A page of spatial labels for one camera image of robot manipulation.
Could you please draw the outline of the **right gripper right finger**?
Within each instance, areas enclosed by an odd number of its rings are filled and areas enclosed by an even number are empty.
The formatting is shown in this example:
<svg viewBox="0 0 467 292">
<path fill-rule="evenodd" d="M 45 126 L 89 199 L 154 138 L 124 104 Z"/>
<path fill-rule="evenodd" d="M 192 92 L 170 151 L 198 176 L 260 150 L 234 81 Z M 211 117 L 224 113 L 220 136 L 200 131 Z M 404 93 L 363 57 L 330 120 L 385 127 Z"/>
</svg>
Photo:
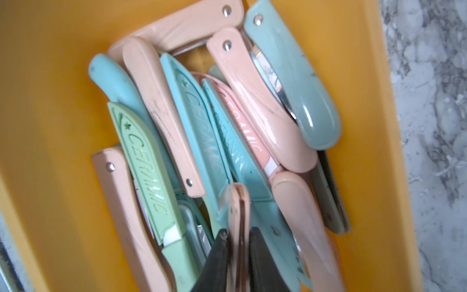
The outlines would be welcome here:
<svg viewBox="0 0 467 292">
<path fill-rule="evenodd" d="M 259 228 L 249 232 L 249 280 L 252 292 L 289 292 Z"/>
</svg>

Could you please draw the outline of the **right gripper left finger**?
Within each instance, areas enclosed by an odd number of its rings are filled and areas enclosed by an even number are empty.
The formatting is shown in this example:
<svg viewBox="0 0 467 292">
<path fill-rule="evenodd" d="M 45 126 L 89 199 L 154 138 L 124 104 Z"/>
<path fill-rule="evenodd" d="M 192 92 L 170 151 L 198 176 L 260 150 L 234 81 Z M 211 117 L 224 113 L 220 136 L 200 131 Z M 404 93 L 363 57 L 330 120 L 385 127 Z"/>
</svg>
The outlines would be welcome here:
<svg viewBox="0 0 467 292">
<path fill-rule="evenodd" d="M 226 229 L 221 229 L 215 238 L 203 271 L 192 288 L 192 292 L 226 291 L 230 247 L 229 233 Z"/>
</svg>

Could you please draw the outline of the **pink folding fruit knife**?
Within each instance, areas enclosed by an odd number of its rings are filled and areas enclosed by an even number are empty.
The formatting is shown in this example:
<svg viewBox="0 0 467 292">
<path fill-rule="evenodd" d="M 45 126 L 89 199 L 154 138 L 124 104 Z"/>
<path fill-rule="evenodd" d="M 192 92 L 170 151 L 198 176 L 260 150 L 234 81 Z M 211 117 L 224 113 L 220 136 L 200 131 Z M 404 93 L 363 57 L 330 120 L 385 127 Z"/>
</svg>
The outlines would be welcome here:
<svg viewBox="0 0 467 292">
<path fill-rule="evenodd" d="M 244 184 L 229 185 L 228 226 L 230 256 L 227 270 L 227 291 L 249 292 L 249 232 L 251 208 L 249 192 Z"/>
</svg>

